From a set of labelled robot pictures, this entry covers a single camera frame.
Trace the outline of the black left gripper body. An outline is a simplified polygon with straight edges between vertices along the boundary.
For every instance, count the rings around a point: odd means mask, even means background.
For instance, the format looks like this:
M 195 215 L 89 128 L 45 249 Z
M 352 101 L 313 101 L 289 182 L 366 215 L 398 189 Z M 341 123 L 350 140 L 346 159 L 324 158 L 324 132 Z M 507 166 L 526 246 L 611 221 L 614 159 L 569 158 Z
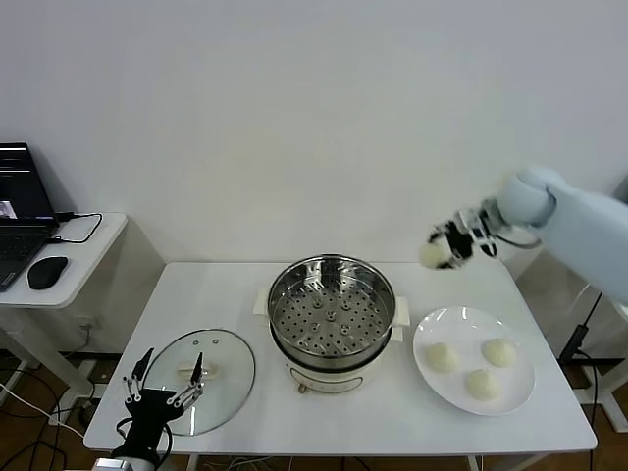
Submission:
M 142 389 L 140 400 L 132 399 L 125 406 L 130 417 L 122 419 L 116 426 L 121 428 L 130 423 L 123 443 L 111 452 L 112 458 L 159 459 L 157 447 L 162 432 L 171 421 L 180 417 L 174 406 L 174 391 Z

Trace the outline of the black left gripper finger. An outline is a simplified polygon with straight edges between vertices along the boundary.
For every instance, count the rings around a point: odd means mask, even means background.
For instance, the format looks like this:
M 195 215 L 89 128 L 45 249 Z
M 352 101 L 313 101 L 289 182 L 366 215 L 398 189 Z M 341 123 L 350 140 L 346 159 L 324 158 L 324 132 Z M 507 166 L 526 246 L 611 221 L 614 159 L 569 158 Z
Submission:
M 144 375 L 148 369 L 153 348 L 149 348 L 146 353 L 135 363 L 131 374 L 123 378 L 127 387 L 127 397 L 125 402 L 139 402 L 141 400 L 141 385 Z
M 184 364 L 177 373 L 187 378 L 187 386 L 167 400 L 173 407 L 191 407 L 203 394 L 203 352 L 199 352 L 194 365 Z

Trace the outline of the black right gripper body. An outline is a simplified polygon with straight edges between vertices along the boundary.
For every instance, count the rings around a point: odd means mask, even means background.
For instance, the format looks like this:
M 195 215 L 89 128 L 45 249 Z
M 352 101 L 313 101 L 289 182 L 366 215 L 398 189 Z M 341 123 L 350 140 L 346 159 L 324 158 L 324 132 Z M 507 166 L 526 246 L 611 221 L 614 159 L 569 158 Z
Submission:
M 489 257 L 496 257 L 496 242 L 485 210 L 458 211 L 448 223 L 454 223 L 446 238 L 450 258 L 465 259 L 467 262 L 473 257 L 475 248 Z

